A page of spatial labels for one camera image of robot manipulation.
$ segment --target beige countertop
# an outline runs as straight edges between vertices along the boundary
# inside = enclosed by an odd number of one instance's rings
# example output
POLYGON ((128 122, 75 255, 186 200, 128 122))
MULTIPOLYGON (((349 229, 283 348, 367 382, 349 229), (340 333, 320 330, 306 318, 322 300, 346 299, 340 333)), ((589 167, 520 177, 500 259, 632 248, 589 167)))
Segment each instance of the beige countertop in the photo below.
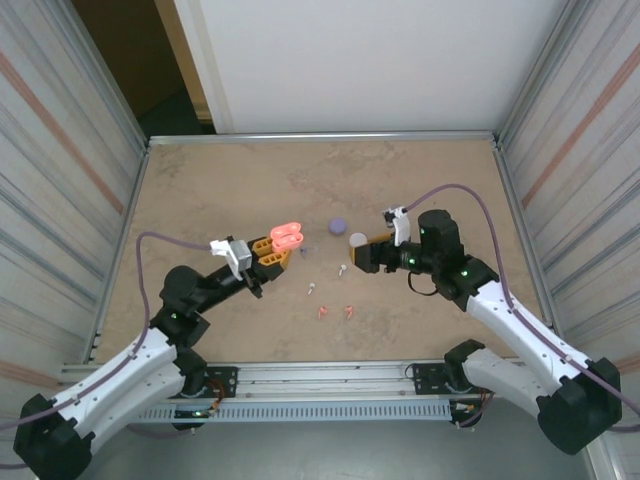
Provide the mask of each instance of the beige countertop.
MULTIPOLYGON (((452 303, 412 293, 405 273, 367 275, 350 265, 351 233, 385 233, 385 208, 408 205, 427 190, 451 182, 468 185, 484 198, 496 224, 510 287, 539 314, 487 141, 153 147, 97 360, 108 360, 140 331, 143 308, 134 249, 140 232, 154 230, 207 244, 228 235, 251 240, 290 221, 303 225, 306 258, 294 252, 287 271, 265 285, 262 299, 241 292, 204 315, 211 327, 195 350, 205 360, 439 358, 469 338, 498 354, 510 354, 490 330, 452 303), (328 233, 335 216, 348 222, 342 237, 328 233), (341 264, 348 269, 338 276, 341 264), (316 289, 308 296, 310 282, 316 289), (318 320, 321 305, 329 313, 318 320), (344 312, 347 305, 354 307, 350 320, 344 312)), ((460 191, 439 193, 411 212, 413 223, 431 208, 448 210, 466 250, 496 268, 489 229, 472 197, 460 191)), ((152 313, 161 306, 158 293, 172 267, 186 264, 207 275, 224 264, 220 257, 155 239, 145 239, 142 251, 152 313)), ((432 288, 426 276, 415 278, 414 284, 420 290, 432 288)))

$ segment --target red small object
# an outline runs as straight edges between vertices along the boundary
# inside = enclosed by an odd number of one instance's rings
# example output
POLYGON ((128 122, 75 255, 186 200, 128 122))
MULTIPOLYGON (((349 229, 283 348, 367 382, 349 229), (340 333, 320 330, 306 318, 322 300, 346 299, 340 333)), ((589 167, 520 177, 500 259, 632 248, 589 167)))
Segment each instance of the red small object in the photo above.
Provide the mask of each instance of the red small object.
POLYGON ((286 250, 295 250, 304 240, 304 235, 300 233, 302 225, 298 222, 290 222, 284 225, 279 225, 271 229, 269 235, 273 240, 271 249, 275 253, 281 253, 286 250))

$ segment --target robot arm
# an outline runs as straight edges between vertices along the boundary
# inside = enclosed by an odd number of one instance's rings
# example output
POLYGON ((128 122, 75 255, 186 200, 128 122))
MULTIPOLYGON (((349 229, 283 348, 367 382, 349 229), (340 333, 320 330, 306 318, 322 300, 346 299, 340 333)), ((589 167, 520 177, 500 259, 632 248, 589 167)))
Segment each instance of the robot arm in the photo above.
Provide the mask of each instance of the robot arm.
POLYGON ((469 340, 445 355, 453 388, 465 391, 475 385, 501 395, 536 416, 547 438, 569 454, 577 453, 620 420, 620 400, 568 361, 619 390, 616 367, 606 358, 593 362, 566 344, 513 294, 513 307, 509 306, 498 274, 465 254, 458 226, 448 212, 431 210, 419 216, 420 243, 410 241, 402 207, 387 210, 384 216, 394 232, 353 249, 353 263, 367 273, 376 273, 384 265, 387 273, 403 269, 410 274, 430 274, 440 295, 493 330, 526 365, 516 366, 469 340), (550 345, 565 356, 558 356, 550 345))
POLYGON ((14 451, 38 478, 77 478, 102 445, 146 409, 181 393, 197 394, 206 362, 192 347, 209 327, 201 314, 244 289, 260 298, 261 286, 282 274, 290 259, 291 250, 274 242, 211 242, 211 252, 227 265, 206 277, 187 266, 172 269, 160 293, 163 306, 148 329, 82 382, 49 400, 36 395, 27 401, 20 418, 68 404, 18 427, 14 451))

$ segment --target white small object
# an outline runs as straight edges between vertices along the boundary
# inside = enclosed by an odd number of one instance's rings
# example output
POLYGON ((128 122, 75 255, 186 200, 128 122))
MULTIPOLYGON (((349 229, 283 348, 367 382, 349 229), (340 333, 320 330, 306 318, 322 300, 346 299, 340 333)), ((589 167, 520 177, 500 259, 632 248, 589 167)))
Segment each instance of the white small object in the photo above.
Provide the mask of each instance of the white small object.
POLYGON ((411 224, 404 207, 389 208, 384 212, 391 214, 392 220, 387 223, 389 228, 393 228, 393 245, 399 247, 402 242, 411 240, 411 224))
POLYGON ((211 254, 225 257, 231 273, 242 280, 242 272, 251 267, 251 251, 244 240, 214 240, 209 242, 211 254))
POLYGON ((369 239, 364 233, 352 233, 349 237, 349 246, 351 248, 361 247, 362 245, 366 245, 368 241, 369 239))

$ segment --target white bracket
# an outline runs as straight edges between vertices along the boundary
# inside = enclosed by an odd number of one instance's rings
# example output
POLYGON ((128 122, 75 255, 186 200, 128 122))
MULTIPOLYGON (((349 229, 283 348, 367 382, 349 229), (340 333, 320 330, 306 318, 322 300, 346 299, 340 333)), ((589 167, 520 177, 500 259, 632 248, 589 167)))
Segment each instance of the white bracket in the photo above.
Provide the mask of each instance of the white bracket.
POLYGON ((411 240, 411 223, 404 207, 389 208, 384 211, 387 226, 393 228, 393 245, 399 247, 402 242, 411 240))
MULTIPOLYGON (((511 295, 515 308, 526 320, 552 342, 558 349, 570 356, 575 362, 587 368, 587 357, 556 336, 533 313, 511 295)), ((562 386, 562 377, 575 378, 580 374, 564 358, 556 355, 551 348, 536 337, 513 314, 507 305, 500 282, 489 282, 478 289, 476 296, 469 297, 467 313, 480 320, 493 330, 526 363, 544 389, 552 395, 562 386)))
POLYGON ((225 257, 231 273, 242 280, 241 272, 251 268, 251 251, 244 240, 214 240, 210 242, 211 254, 225 257))
POLYGON ((472 385, 491 390, 534 417, 538 416, 540 409, 536 398, 546 392, 527 367, 514 365, 483 348, 469 355, 462 369, 472 385))
POLYGON ((184 386, 184 377, 173 363, 176 348, 168 344, 167 336, 157 328, 149 329, 144 343, 132 356, 138 338, 89 377, 53 397, 54 405, 76 399, 60 410, 60 415, 66 420, 76 420, 74 429, 80 437, 91 432, 96 435, 91 442, 92 453, 140 413, 176 395, 184 386), (112 371, 126 357, 131 360, 117 374, 87 396, 78 398, 87 386, 112 371))

